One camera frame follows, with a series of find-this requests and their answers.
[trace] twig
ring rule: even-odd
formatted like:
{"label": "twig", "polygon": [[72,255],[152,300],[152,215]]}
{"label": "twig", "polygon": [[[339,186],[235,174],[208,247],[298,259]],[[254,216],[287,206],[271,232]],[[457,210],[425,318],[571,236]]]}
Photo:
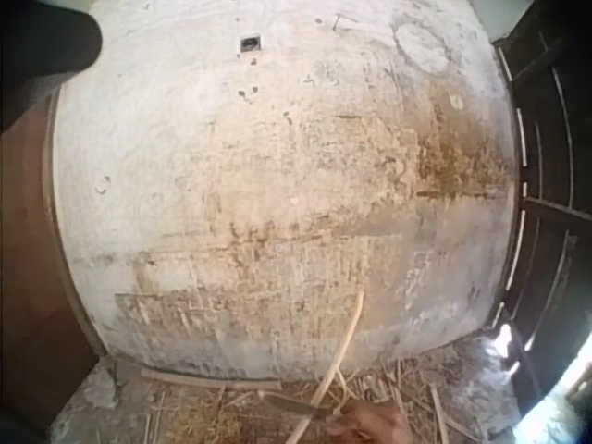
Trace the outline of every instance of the twig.
{"label": "twig", "polygon": [[345,380],[345,378],[343,377],[343,374],[341,373],[341,370],[337,369],[337,378],[341,384],[341,388],[343,389],[343,398],[347,396],[349,396],[350,398],[354,399],[354,400],[359,400],[360,398],[358,397],[358,395],[356,395],[351,388],[348,387],[348,383]]}
{"label": "twig", "polygon": [[[345,330],[345,334],[341,338],[341,343],[333,356],[333,362],[329,366],[325,377],[316,388],[316,392],[311,399],[311,404],[314,407],[318,407],[321,400],[325,397],[325,393],[327,392],[331,382],[333,382],[333,378],[335,378],[335,374],[341,365],[341,361],[343,361],[343,357],[345,356],[345,352],[348,350],[350,342],[352,341],[353,332],[355,331],[355,327],[358,324],[358,320],[360,319],[360,314],[362,313],[362,305],[364,304],[364,294],[362,292],[358,293],[358,297],[356,300],[355,308],[353,310],[353,315],[351,316],[350,324],[348,325],[347,330]],[[304,417],[300,420],[296,428],[286,441],[286,444],[296,444],[302,438],[302,435],[306,431],[306,428],[311,422],[310,417]]]}
{"label": "twig", "polygon": [[159,372],[150,368],[142,369],[142,376],[149,379],[156,379],[159,381],[170,382],[173,384],[184,384],[187,386],[203,387],[206,389],[219,389],[225,387],[227,389],[235,390],[274,390],[281,391],[281,382],[276,379],[269,380],[223,380],[211,379],[207,377],[177,375],[174,373]]}
{"label": "twig", "polygon": [[351,383],[353,381],[353,379],[355,378],[355,376],[358,374],[359,371],[360,371],[360,369],[359,368],[356,368],[353,371],[353,373],[347,377],[347,379],[345,380],[345,383],[346,384]]}
{"label": "twig", "polygon": [[153,444],[156,444],[158,441],[158,427],[160,426],[160,414],[163,412],[163,403],[165,402],[166,395],[167,392],[163,391],[163,394],[160,397],[160,402],[158,402],[158,412],[156,412],[156,419],[154,420],[154,431],[152,436]]}
{"label": "twig", "polygon": [[397,360],[397,387],[401,389],[401,359]]}
{"label": "twig", "polygon": [[[401,390],[401,393],[403,393],[407,398],[409,398],[411,401],[413,401],[414,403],[419,405],[426,412],[435,414],[434,409],[432,409],[425,402],[418,400],[409,391],[407,391],[404,388],[400,388],[400,390]],[[457,423],[456,421],[454,421],[452,418],[450,418],[447,415],[445,416],[445,419],[446,419],[446,424],[448,424],[451,428],[453,428],[454,430],[456,430],[460,434],[465,435],[467,438],[473,440],[474,442],[481,442],[481,439],[476,438],[475,435],[473,435],[473,433],[468,428],[466,428],[464,425],[460,425],[459,423]]]}
{"label": "twig", "polygon": [[150,434],[150,423],[152,421],[152,415],[146,415],[146,428],[144,428],[144,444],[148,444],[148,435]]}
{"label": "twig", "polygon": [[395,399],[399,404],[399,410],[403,413],[404,416],[407,416],[407,412],[405,411],[405,404],[403,404],[403,398],[401,397],[401,391],[398,388],[395,388]]}
{"label": "twig", "polygon": [[432,398],[434,399],[434,407],[436,408],[436,418],[438,419],[438,429],[440,431],[440,436],[442,437],[442,444],[449,444],[446,418],[444,417],[444,411],[442,410],[442,404],[440,403],[440,396],[438,395],[436,384],[430,384],[429,389],[431,390]]}
{"label": "twig", "polygon": [[217,407],[217,411],[216,411],[216,422],[215,422],[215,426],[216,426],[216,430],[214,433],[214,440],[213,442],[217,442],[218,441],[218,430],[220,428],[220,412],[222,411],[222,400],[224,399],[224,393],[226,392],[226,387],[221,387],[220,391],[218,391],[218,398],[216,401],[216,407]]}
{"label": "twig", "polygon": [[235,404],[238,404],[239,402],[245,401],[245,400],[251,398],[251,395],[253,395],[253,392],[247,391],[246,393],[243,393],[240,396],[237,396],[234,400],[228,401],[226,404],[224,404],[222,406],[222,408],[226,409],[227,407],[230,407],[231,405],[235,405]]}
{"label": "twig", "polygon": [[331,390],[327,389],[327,395],[329,395],[331,397],[331,399],[334,402],[340,402],[341,400],[339,399],[339,396],[337,396],[336,394],[334,394]]}

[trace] curved wall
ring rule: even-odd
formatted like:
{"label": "curved wall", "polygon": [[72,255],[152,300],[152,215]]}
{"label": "curved wall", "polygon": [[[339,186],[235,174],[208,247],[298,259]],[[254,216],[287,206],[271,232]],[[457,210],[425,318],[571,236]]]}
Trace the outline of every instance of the curved wall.
{"label": "curved wall", "polygon": [[[108,350],[217,377],[322,374],[480,327],[512,123],[465,1],[98,0],[62,90],[55,202]],[[260,36],[261,49],[241,51]]]}

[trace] wooden door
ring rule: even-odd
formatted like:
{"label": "wooden door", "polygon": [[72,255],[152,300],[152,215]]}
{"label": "wooden door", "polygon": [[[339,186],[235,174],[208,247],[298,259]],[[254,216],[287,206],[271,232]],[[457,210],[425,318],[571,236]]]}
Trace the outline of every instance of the wooden door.
{"label": "wooden door", "polygon": [[34,105],[2,135],[1,151],[2,403],[41,433],[101,352],[80,327],[88,323],[68,288],[51,217],[46,142],[54,103],[49,97]]}

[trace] small square hole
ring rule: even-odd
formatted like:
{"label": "small square hole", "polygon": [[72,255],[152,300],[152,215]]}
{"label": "small square hole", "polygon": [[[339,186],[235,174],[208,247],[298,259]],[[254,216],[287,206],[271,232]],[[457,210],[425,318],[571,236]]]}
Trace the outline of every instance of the small square hole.
{"label": "small square hole", "polygon": [[249,51],[257,51],[261,49],[261,37],[259,35],[254,35],[251,37],[245,37],[244,39],[240,39],[240,51],[242,53],[247,53]]}

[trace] knife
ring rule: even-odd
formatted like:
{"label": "knife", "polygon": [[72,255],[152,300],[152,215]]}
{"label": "knife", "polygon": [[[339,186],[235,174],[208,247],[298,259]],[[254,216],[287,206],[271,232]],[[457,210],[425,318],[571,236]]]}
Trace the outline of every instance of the knife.
{"label": "knife", "polygon": [[323,421],[333,412],[331,409],[323,407],[314,407],[308,402],[298,401],[290,396],[282,395],[275,391],[257,390],[257,396],[262,401],[267,401],[271,405],[285,411],[299,414],[301,416],[310,416],[313,419]]}

